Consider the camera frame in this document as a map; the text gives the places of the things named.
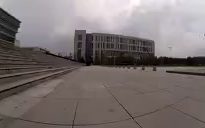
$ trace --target window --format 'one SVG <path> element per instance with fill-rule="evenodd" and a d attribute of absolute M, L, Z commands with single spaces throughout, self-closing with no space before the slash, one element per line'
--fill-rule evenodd
<path fill-rule="evenodd" d="M 82 48 L 82 42 L 78 42 L 78 48 Z"/>
<path fill-rule="evenodd" d="M 80 49 L 77 51 L 77 58 L 78 58 L 78 59 L 81 58 L 81 50 L 80 50 Z"/>
<path fill-rule="evenodd" d="M 82 35 L 78 35 L 78 40 L 82 40 Z"/>
<path fill-rule="evenodd" d="M 115 37 L 115 40 L 116 40 L 116 43 L 118 43 L 119 42 L 119 40 L 118 40 L 119 38 L 116 36 Z"/>
<path fill-rule="evenodd" d="M 111 44 L 111 48 L 114 48 L 114 44 Z"/>

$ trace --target pavement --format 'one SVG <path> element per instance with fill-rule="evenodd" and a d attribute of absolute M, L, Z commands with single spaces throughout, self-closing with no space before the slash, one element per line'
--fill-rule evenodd
<path fill-rule="evenodd" d="M 205 76 L 83 67 L 1 100 L 0 128 L 205 128 Z"/>
<path fill-rule="evenodd" d="M 167 73 L 178 73 L 178 74 L 187 74 L 187 75 L 198 75 L 205 76 L 205 67 L 190 67 L 190 68 L 178 68 L 170 69 L 166 71 Z"/>

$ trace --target sky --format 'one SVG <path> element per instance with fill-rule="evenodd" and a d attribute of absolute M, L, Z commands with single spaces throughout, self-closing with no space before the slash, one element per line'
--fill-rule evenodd
<path fill-rule="evenodd" d="M 74 31 L 155 41 L 157 56 L 205 56 L 205 0 L 0 0 L 22 46 L 73 53 Z"/>

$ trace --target building facade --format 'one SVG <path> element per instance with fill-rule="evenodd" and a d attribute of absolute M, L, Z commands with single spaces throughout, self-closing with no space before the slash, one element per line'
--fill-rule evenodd
<path fill-rule="evenodd" d="M 15 42 L 20 21 L 0 8 L 0 40 Z"/>
<path fill-rule="evenodd" d="M 117 57 L 120 55 L 142 59 L 155 55 L 155 42 L 149 39 L 105 34 L 87 33 L 76 30 L 74 37 L 74 59 L 101 60 L 103 56 Z"/>
<path fill-rule="evenodd" d="M 22 47 L 22 49 L 24 50 L 30 50 L 30 51 L 35 51 L 35 52 L 50 52 L 49 50 L 47 49 L 43 49 L 43 48 L 40 48 L 40 47 Z"/>

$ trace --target ground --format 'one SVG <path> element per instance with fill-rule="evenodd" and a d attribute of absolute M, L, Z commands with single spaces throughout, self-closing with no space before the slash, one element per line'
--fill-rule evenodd
<path fill-rule="evenodd" d="M 0 128 L 205 128 L 205 77 L 83 67 L 0 101 Z"/>

